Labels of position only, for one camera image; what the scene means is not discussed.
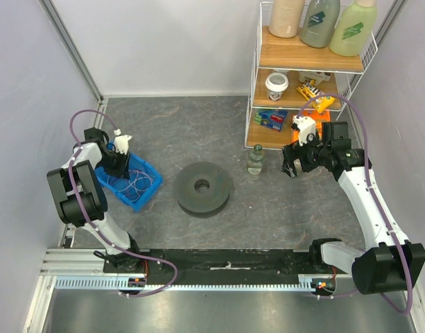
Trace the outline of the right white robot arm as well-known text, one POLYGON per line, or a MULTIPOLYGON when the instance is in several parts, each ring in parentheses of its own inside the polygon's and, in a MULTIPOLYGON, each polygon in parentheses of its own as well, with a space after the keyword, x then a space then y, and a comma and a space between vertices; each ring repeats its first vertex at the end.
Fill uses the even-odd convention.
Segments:
POLYGON ((425 262, 425 249, 401 230, 377 187, 371 162, 361 148, 352 148, 347 122, 326 122, 317 130, 310 117, 293 117, 298 137, 282 148, 283 172, 326 168, 348 197, 363 232, 365 250, 338 239, 313 241, 309 268, 323 273, 331 266, 350 274, 363 294, 409 291, 425 262))

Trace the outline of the blue plastic bin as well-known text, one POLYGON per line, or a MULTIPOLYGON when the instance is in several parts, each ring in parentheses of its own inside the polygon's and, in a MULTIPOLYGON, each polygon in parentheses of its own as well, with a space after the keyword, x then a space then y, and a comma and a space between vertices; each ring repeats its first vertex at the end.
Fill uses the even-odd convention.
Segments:
POLYGON ((163 183, 162 176, 147 161, 130 154, 129 179, 109 176, 102 167, 95 169, 98 181, 122 203, 139 212, 163 183))

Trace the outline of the grey filament spool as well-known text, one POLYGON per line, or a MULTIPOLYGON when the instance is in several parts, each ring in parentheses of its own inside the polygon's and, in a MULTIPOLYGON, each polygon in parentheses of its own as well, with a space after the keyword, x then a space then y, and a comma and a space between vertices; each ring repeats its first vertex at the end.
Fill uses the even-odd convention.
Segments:
POLYGON ((231 192, 230 176, 212 162, 195 162, 184 167, 174 183, 175 199, 180 208, 199 219, 223 211, 231 192))

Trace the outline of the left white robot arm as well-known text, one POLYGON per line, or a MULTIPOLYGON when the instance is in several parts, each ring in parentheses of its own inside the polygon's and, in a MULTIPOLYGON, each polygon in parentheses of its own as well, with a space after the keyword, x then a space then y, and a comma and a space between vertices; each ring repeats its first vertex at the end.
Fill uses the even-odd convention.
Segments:
POLYGON ((101 129, 86 129, 84 135, 68 162, 46 175, 58 216, 63 223, 92 234, 105 248, 95 256, 114 271, 137 272, 143 262, 137 242, 108 214, 107 199, 94 171, 100 167, 109 176, 127 180, 130 154, 110 150, 107 133, 101 129))

